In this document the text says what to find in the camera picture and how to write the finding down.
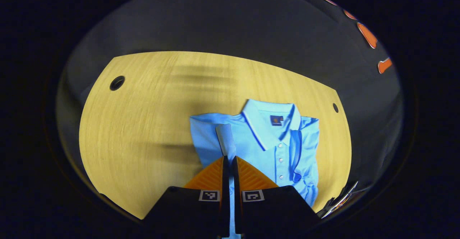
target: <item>table surface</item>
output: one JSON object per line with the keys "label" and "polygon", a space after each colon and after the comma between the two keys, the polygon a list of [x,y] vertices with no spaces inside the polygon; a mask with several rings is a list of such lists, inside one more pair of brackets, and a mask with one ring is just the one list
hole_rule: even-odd
{"label": "table surface", "polygon": [[[115,91],[110,83],[125,76]],[[236,115],[247,99],[294,103],[319,118],[319,194],[313,210],[337,197],[351,165],[350,131],[335,90],[269,64],[202,52],[147,52],[113,58],[92,87],[79,146],[99,193],[143,219],[168,186],[201,169],[189,116]]]}

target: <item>shirt sleeve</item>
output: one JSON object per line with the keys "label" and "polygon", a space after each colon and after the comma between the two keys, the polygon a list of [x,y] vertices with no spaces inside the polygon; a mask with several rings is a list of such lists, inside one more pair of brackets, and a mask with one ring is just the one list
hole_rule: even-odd
{"label": "shirt sleeve", "polygon": [[309,206],[313,206],[318,196],[318,164],[316,152],[319,144],[319,120],[315,118],[305,118],[305,126],[301,130],[300,139],[301,149],[298,165],[294,172],[301,174],[301,179],[305,185],[304,199]]}
{"label": "shirt sleeve", "polygon": [[190,117],[190,132],[193,145],[203,168],[222,157],[216,127],[223,123],[219,123],[221,121],[215,117],[209,114]]}

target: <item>shirt collar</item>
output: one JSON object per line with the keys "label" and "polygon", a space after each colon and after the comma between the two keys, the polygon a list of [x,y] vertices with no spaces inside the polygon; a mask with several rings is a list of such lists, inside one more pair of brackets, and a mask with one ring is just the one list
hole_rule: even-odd
{"label": "shirt collar", "polygon": [[[270,126],[263,121],[260,115],[261,111],[282,111],[288,112],[291,117],[291,123],[286,128],[287,132],[283,140],[279,140],[273,133],[271,133]],[[277,146],[281,142],[289,146],[291,140],[291,130],[298,130],[300,126],[300,113],[295,104],[281,104],[281,103],[270,103],[263,101],[256,101],[249,99],[243,108],[243,115],[245,116],[248,125],[254,133],[254,136],[262,146],[263,150],[267,150],[274,146]]]}

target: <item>dark background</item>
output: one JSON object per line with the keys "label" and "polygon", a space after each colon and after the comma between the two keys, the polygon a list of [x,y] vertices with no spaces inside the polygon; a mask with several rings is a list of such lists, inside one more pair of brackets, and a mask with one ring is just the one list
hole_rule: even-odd
{"label": "dark background", "polygon": [[[122,215],[94,203],[97,198],[82,190],[69,164],[56,164],[65,162],[65,156],[53,153],[58,141],[48,141],[49,130],[44,128],[52,124],[45,123],[50,108],[44,102],[54,96],[45,93],[46,77],[59,74],[80,38],[126,1],[5,0],[2,80],[8,100],[2,122],[12,124],[4,128],[2,146],[7,188],[3,231],[8,238],[148,236]],[[354,12],[381,37],[405,73],[401,81],[414,84],[418,124],[411,154],[392,185],[365,210],[346,221],[339,216],[337,221],[343,223],[312,236],[456,237],[454,222],[459,216],[453,178],[458,176],[458,151],[453,137],[458,130],[458,60],[450,58],[456,55],[458,0],[332,1]],[[403,143],[401,151],[407,145]],[[364,202],[341,216],[350,216]]]}

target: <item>polo shirt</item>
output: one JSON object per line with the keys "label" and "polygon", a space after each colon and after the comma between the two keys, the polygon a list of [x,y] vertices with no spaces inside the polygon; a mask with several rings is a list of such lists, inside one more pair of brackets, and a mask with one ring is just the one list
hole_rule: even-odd
{"label": "polo shirt", "polygon": [[[241,157],[278,186],[292,185],[313,206],[318,195],[319,120],[301,116],[296,105],[249,99],[238,115],[191,116],[190,130],[203,167],[224,154],[230,164],[235,156]],[[233,202],[231,176],[230,234],[234,231]]]}

